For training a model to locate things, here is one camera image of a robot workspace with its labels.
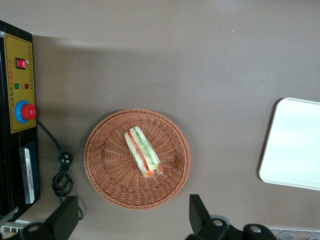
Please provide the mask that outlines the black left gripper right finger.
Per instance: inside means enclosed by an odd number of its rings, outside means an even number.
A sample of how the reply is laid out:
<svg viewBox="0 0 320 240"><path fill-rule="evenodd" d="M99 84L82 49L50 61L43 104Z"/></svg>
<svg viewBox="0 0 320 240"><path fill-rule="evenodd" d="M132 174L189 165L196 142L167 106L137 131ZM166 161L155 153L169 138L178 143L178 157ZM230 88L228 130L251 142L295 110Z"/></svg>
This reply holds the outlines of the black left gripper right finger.
<svg viewBox="0 0 320 240"><path fill-rule="evenodd" d="M226 240L229 225L219 215L210 215L198 194L189 196L189 222L192 228L187 240Z"/></svg>

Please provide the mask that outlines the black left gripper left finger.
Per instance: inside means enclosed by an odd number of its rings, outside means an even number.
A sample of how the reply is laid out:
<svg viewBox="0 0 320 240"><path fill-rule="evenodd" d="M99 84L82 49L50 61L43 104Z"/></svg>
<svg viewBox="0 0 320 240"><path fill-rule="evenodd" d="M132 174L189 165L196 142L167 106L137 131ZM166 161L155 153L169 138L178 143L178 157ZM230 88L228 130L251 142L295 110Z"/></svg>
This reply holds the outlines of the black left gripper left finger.
<svg viewBox="0 0 320 240"><path fill-rule="evenodd" d="M78 222L78 197L70 196L44 222L34 222L23 228L21 239L68 240Z"/></svg>

